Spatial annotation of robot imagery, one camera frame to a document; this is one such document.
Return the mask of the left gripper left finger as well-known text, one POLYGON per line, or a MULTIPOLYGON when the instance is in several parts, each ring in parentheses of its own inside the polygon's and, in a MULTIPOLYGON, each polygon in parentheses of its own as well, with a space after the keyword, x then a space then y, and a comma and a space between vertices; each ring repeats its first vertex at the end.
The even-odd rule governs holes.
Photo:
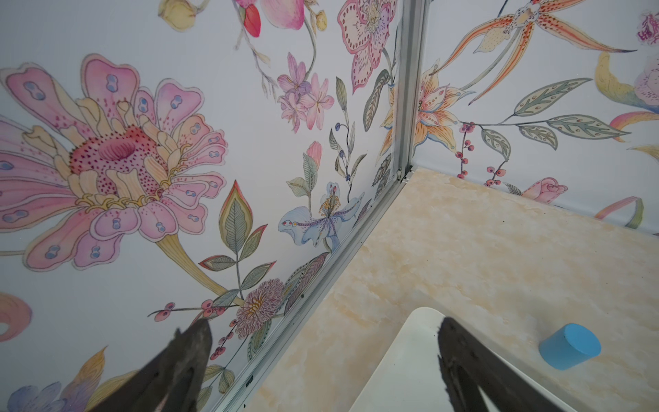
POLYGON ((176 331, 168 346, 94 411, 195 411, 213 343, 202 319, 176 331))

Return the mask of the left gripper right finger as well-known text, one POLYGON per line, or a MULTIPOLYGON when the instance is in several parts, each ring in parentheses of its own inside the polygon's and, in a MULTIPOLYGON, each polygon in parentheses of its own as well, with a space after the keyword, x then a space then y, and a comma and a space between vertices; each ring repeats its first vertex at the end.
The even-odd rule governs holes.
POLYGON ((487 411, 484 398, 499 411, 558 411, 501 358, 451 317, 439 327, 439 368, 456 411, 487 411))

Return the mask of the left white storage tray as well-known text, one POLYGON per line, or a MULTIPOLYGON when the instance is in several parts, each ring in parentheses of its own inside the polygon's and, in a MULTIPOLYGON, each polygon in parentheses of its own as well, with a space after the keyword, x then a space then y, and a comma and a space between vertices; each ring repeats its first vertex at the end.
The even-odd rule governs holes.
POLYGON ((453 411, 439 362, 445 318, 430 307, 413 310, 350 410, 453 411))

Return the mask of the small blue cylinder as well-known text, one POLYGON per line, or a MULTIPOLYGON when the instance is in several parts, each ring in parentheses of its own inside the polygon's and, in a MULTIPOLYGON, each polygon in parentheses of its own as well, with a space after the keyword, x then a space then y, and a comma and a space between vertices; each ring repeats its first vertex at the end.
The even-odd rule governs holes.
POLYGON ((566 324, 540 342, 539 352, 549 366, 565 371, 598 357, 602 353, 602 345, 586 327, 566 324))

